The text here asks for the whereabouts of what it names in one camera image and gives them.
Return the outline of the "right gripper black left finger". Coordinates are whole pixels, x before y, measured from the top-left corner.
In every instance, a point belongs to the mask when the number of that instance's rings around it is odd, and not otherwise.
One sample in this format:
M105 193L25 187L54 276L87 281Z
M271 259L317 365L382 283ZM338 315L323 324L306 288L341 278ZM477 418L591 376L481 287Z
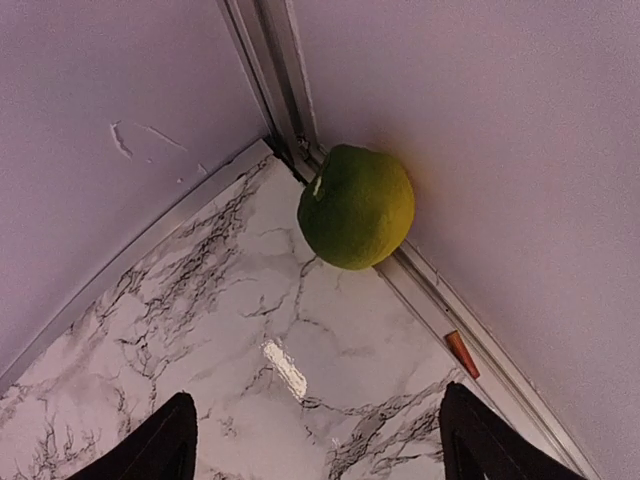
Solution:
M76 480L185 479L195 476L197 411L192 396L174 394L104 456L76 472Z

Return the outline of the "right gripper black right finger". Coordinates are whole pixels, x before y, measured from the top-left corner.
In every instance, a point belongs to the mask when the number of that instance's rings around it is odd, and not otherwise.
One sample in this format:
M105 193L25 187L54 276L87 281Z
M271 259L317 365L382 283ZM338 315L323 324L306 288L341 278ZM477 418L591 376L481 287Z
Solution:
M447 480L582 478L529 443L460 383L446 387L439 426Z

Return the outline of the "green bell pepper toy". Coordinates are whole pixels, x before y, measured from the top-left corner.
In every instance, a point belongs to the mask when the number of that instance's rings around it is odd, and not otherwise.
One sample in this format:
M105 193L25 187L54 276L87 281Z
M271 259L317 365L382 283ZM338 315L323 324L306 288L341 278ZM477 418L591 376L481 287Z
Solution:
M414 191L401 161L347 144L329 151L297 209L311 250L346 270L385 260L408 235L414 216Z

